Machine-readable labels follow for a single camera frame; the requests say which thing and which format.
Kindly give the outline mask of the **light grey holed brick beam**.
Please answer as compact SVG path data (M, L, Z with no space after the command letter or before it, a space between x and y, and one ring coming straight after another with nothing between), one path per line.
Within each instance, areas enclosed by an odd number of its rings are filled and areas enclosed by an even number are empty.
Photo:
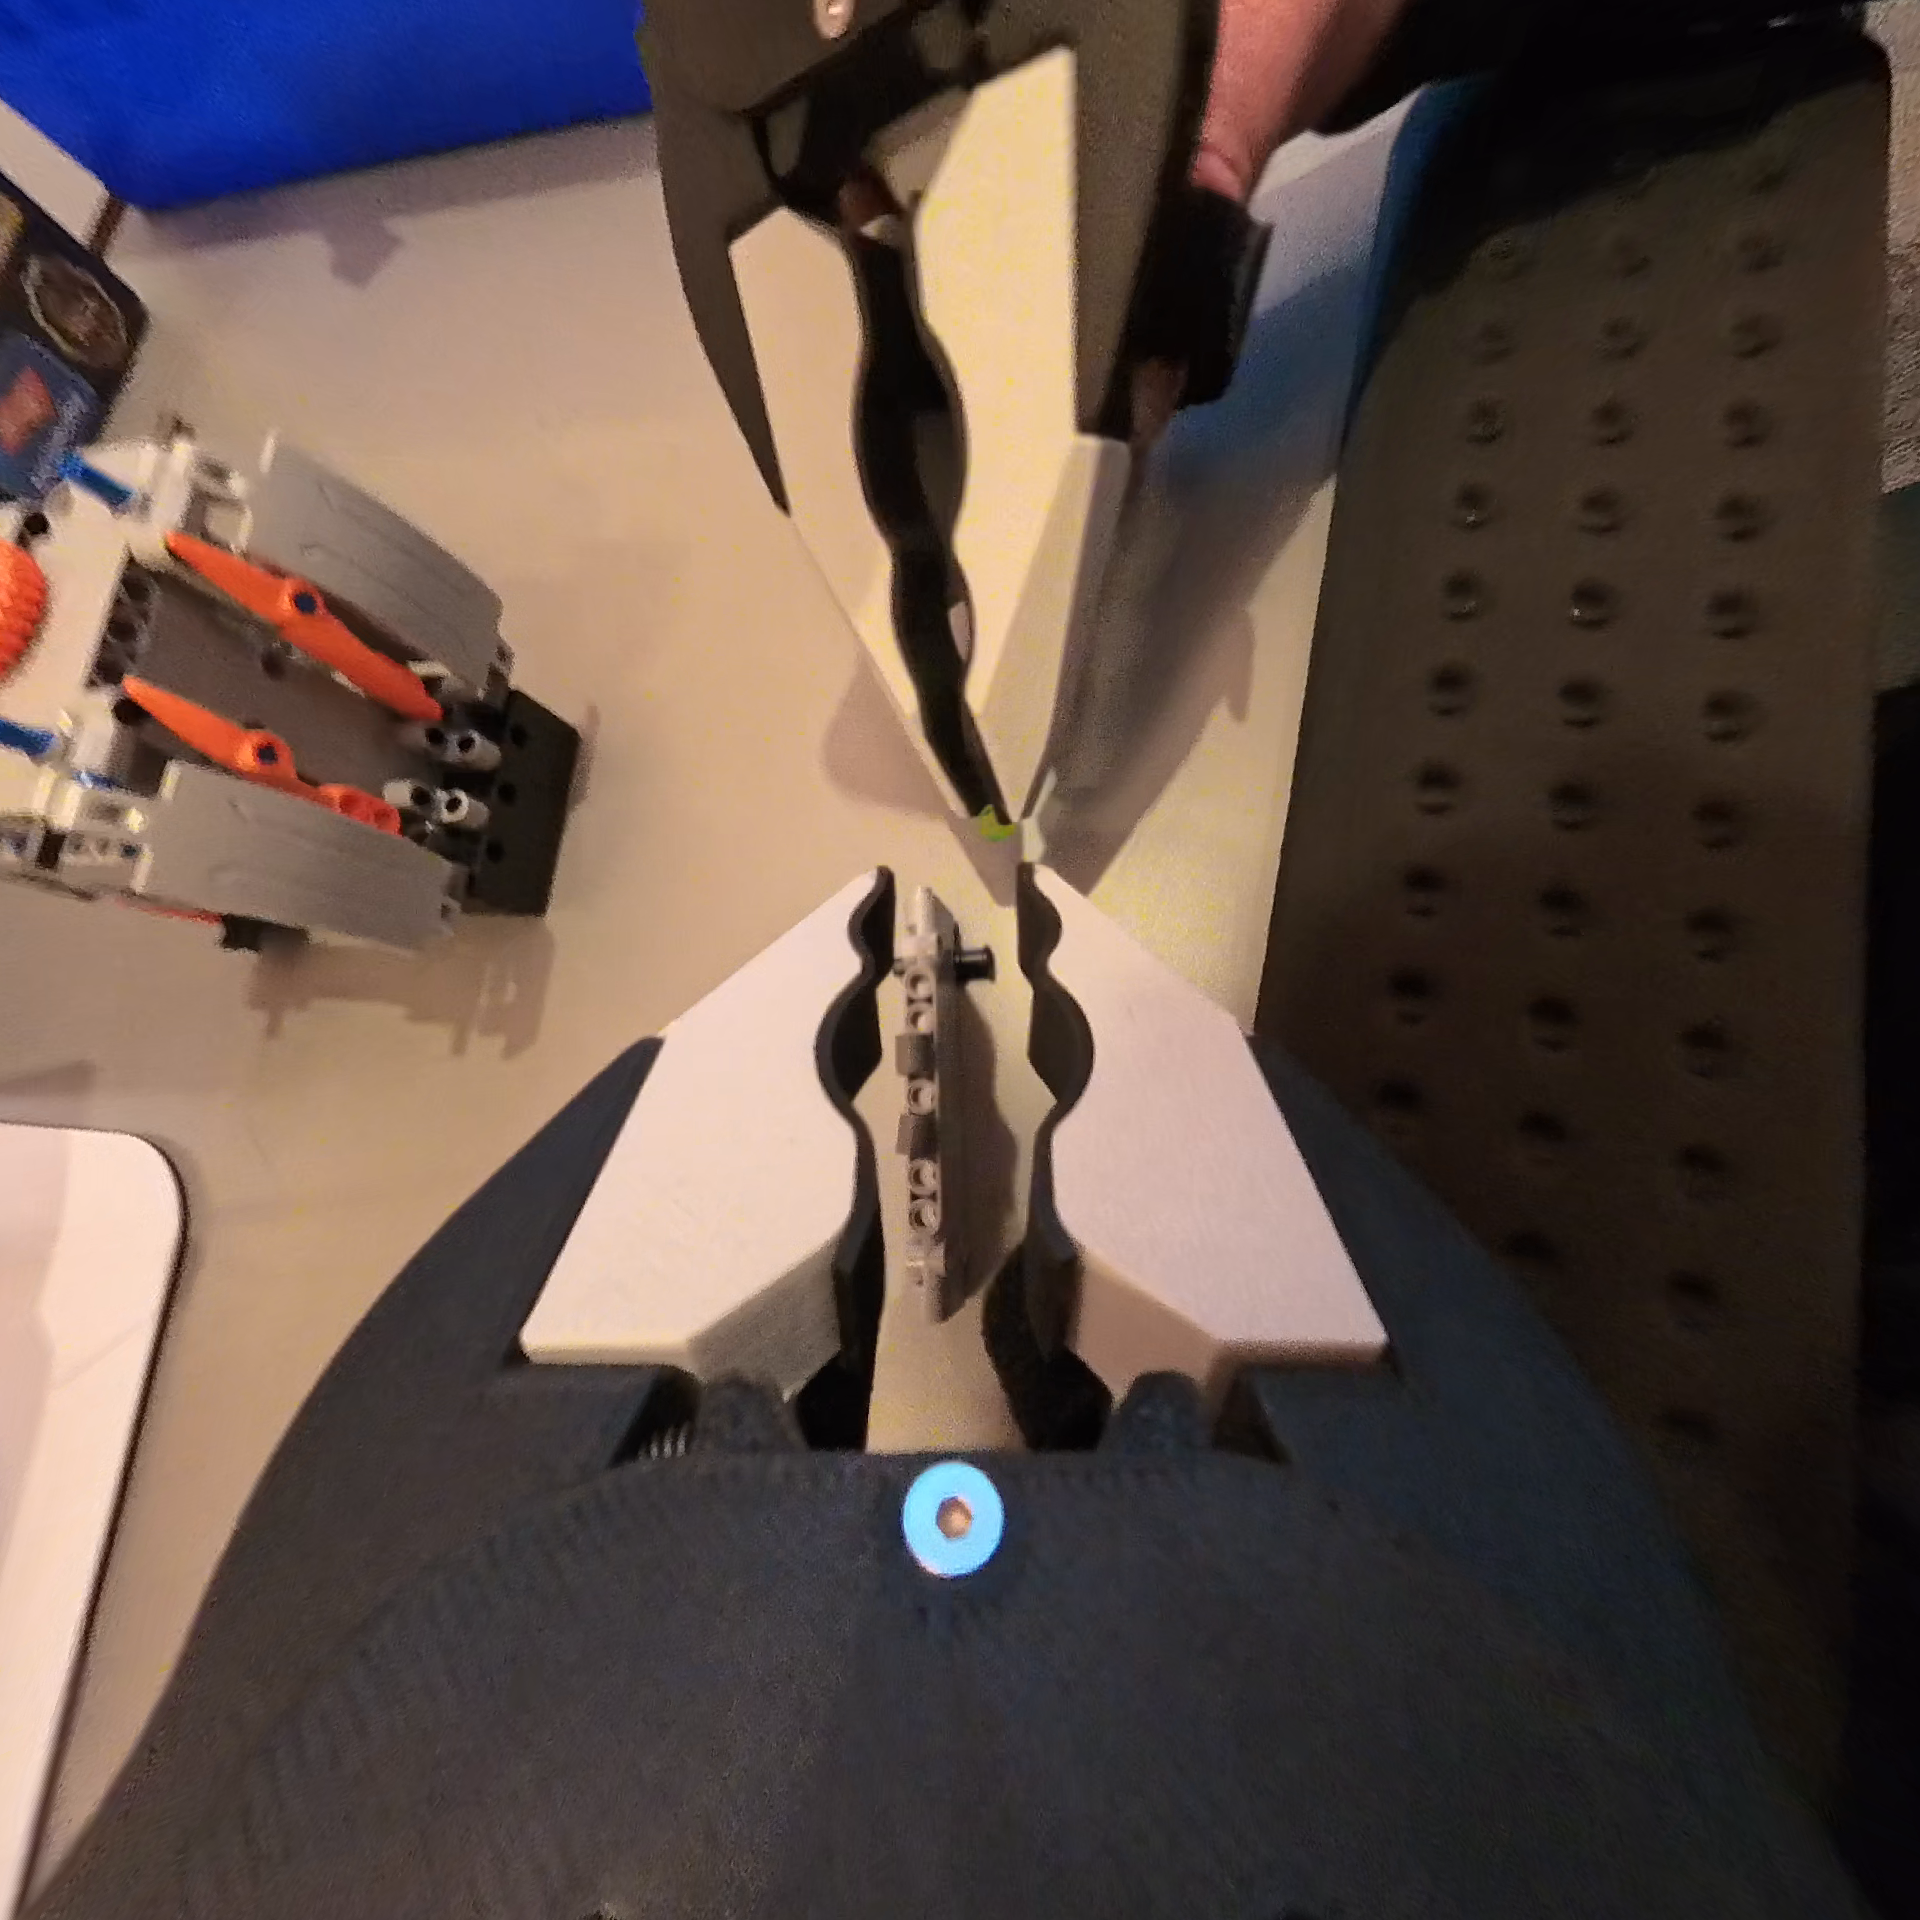
M905 1177L903 1276L933 1325L970 1295L967 1247L967 990L947 966L899 964L903 1015L897 1071L903 1110L897 1151Z

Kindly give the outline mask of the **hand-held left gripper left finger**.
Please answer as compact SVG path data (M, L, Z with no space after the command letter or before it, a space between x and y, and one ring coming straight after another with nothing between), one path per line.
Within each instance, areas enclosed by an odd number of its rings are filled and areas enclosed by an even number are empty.
M857 1093L895 932L897 878L864 870L661 1032L522 1325L528 1360L868 1404L884 1258Z

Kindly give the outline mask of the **blue toy set box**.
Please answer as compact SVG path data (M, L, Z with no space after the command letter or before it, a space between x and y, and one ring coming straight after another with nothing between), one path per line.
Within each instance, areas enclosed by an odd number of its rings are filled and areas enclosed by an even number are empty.
M13 180L3 180L3 497L43 496L96 441L149 309Z

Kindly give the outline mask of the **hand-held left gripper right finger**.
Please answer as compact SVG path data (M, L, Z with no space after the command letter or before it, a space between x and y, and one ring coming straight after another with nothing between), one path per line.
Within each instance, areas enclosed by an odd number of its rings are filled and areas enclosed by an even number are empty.
M1115 1408L1178 1375L1363 1369L1387 1332L1242 1024L1055 869L1017 874L1024 1233L987 1288L1010 1408Z

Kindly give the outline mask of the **white stand with base plate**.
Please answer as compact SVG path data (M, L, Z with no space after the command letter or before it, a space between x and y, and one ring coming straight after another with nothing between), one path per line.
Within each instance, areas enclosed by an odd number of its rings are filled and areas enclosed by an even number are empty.
M27 1886L185 1247L149 1141L3 1127L3 1900Z

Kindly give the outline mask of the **grey orange toy brick model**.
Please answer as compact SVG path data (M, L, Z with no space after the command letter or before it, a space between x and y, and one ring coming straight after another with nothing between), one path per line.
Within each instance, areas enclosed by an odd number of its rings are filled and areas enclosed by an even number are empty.
M4 497L3 878L275 937L544 918L583 737L499 593L281 437L179 424Z

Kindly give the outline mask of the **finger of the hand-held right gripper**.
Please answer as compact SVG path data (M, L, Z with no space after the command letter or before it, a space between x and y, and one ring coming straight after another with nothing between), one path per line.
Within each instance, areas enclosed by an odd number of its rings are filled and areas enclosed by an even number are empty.
M784 511L947 805L1001 818L970 703L975 608L956 554L964 433L920 309L907 218L778 208L730 246Z
M1079 422L1074 217L1076 60L1049 49L945 118L909 212L920 316L957 397L964 703L1001 818L1049 786L1132 466Z

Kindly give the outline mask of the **black studded foam pad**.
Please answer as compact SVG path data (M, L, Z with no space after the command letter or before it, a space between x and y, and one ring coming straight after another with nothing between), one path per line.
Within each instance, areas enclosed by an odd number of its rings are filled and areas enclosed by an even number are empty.
M1821 1799L1889 94L1842 8L1514 73L1396 152L1255 1016L1636 1434Z

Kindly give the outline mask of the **blue plastic bin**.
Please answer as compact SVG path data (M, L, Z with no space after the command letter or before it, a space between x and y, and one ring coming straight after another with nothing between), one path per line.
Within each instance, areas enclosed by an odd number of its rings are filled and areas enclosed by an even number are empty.
M641 1L4 1L3 97L167 209L642 114Z

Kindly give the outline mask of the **person's right hand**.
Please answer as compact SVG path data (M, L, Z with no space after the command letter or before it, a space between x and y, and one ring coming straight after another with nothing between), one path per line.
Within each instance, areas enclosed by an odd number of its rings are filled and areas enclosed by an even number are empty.
M1191 182L1247 204L1276 149L1364 77L1405 1L1220 1Z

